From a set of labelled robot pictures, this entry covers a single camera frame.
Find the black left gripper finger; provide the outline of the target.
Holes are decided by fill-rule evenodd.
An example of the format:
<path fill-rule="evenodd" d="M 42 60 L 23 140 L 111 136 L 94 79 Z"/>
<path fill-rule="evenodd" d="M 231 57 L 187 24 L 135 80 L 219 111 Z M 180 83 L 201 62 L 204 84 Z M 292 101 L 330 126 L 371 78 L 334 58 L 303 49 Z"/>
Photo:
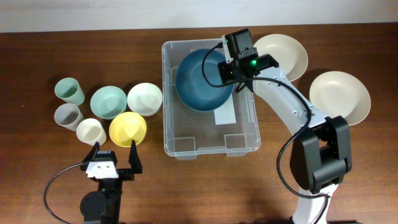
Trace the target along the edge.
<path fill-rule="evenodd" d="M 131 165 L 132 172 L 134 174 L 142 173 L 142 164 L 137 153 L 137 147 L 135 140 L 131 142 L 131 149 L 129 153 L 128 163 Z"/>
<path fill-rule="evenodd" d="M 99 142 L 95 142 L 93 148 L 86 155 L 86 157 L 82 160 L 81 165 L 80 165 L 80 170 L 87 170 L 88 164 L 95 158 L 95 155 L 99 151 L 99 149 L 100 149 Z"/>

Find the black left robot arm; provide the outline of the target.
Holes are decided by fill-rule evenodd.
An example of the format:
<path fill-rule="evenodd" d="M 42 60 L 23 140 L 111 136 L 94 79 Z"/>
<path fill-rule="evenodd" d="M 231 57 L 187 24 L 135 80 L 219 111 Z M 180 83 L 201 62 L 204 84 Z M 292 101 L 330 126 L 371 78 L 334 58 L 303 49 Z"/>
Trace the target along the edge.
<path fill-rule="evenodd" d="M 142 173 L 142 164 L 137 154 L 136 142 L 131 141 L 128 157 L 130 168 L 118 169 L 114 151 L 101 151 L 96 142 L 82 160 L 80 170 L 98 183 L 98 189 L 87 193 L 81 200 L 80 212 L 84 223 L 118 223 L 123 193 L 123 182 L 133 181 Z"/>

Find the blue bowl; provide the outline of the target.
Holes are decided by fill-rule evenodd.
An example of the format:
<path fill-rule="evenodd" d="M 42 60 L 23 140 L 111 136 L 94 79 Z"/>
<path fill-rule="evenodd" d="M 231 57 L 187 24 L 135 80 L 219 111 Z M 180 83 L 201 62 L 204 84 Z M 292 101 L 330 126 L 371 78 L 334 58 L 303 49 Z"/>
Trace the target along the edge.
<path fill-rule="evenodd" d="M 185 105 L 197 111 L 212 111 L 223 105 L 231 96 L 232 85 L 222 88 L 218 64 L 223 62 L 223 54 L 208 49 L 189 53 L 180 63 L 175 77 L 178 96 Z"/>

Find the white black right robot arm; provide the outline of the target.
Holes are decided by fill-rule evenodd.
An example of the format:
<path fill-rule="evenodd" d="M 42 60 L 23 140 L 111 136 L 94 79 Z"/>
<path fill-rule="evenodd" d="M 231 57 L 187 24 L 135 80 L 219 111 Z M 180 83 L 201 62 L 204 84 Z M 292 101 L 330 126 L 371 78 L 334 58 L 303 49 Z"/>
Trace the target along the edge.
<path fill-rule="evenodd" d="M 223 85 L 238 84 L 261 97 L 277 113 L 292 136 L 276 161 L 285 187 L 298 197 L 291 223 L 325 223 L 331 196 L 352 169 L 347 121 L 329 117 L 285 79 L 270 55 L 258 55 L 254 47 L 225 48 L 220 64 Z"/>

